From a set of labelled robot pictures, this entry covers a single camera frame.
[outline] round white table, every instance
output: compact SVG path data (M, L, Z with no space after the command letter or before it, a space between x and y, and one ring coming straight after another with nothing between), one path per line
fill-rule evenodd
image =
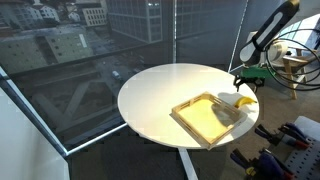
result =
M121 116L140 136L179 149L188 179L197 180L186 149L205 149L170 114L171 109L204 92L234 104L242 96L257 101L253 91L242 85L237 92L234 76L216 68L197 64L166 64L141 71L121 88L118 108ZM215 146L230 142L249 131L258 119L259 104L241 107L247 118Z

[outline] black cable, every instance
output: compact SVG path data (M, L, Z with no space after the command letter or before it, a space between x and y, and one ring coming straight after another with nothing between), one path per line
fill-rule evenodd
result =
M317 30L317 29L298 29L298 30L289 31L289 32L287 32L287 33L282 34L282 35L279 36L278 38L275 38L275 39L272 40L271 42L269 42L268 45L267 45L266 48L265 48L265 51L264 51L264 52L265 52L265 58L266 58L266 61L267 61L267 69L268 69L269 73L272 75L273 79L276 80L276 82L278 82L278 83L281 84L282 86L284 86L284 87L286 87L286 88L289 88L289 89L292 89L292 90L297 90L297 91L313 91L313 90L320 89L320 84L307 84L307 82L311 82L311 81L315 80L317 77L320 76L320 59L319 59L319 57L318 57L310 48L308 48L308 47L305 46L304 44L301 44L300 42L297 42L297 41L292 40L292 39L286 39L286 38L281 38L281 37L283 37L283 36L285 36L285 35L287 35L287 34L290 34L290 33L292 33L292 32L305 31L305 30L312 30L312 31L316 31L317 33L320 33L320 30ZM301 82L297 82L297 81L288 79L288 78L284 77L282 73L277 72L277 71L275 70L275 68L271 65L271 62L270 62L270 60L269 60L268 53L267 53L268 50L270 49L271 44L272 44L274 41L277 41L277 40L286 40L286 41L292 41L292 42L294 42L294 43L297 43L297 44L301 45L302 47L306 48L309 52L311 52L311 53L316 57L316 59L317 59L317 61L318 61L318 63L319 63L319 68L316 68L316 69L314 69L314 70L312 70L312 71L305 72L305 73L300 73L300 74L297 74L297 73L296 73L295 75L306 75L306 74L310 74L310 73L313 73L313 72L319 70L318 74L317 74L315 77L313 77L311 80L308 80L306 83L301 83ZM273 74L273 72L274 72L275 74L277 74L278 76L280 76L280 78L281 78L283 81L286 81L287 83L288 83L288 82L291 82L291 83L294 83L294 84L299 84L299 85L302 85L302 86L309 86L309 87L314 87L314 88L308 88L308 89L292 88L292 87L287 86L287 85L283 84L282 82L280 82L280 81L278 80L278 78L275 77L275 75Z

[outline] white wall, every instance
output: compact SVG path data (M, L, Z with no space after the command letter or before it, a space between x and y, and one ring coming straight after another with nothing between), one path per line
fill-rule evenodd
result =
M70 179L67 162L1 88L0 179Z

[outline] banana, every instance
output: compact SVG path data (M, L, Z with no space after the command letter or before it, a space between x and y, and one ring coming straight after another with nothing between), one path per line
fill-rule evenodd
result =
M251 103L257 103L257 101L251 99L248 96L243 96L241 98L239 98L235 103L234 103L234 107L239 108L240 106L244 105L244 104L251 104Z

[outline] wooden tray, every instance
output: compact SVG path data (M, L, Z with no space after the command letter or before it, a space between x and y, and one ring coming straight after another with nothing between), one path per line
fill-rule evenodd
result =
M246 114L221 99L204 92L172 108L172 115L210 150Z

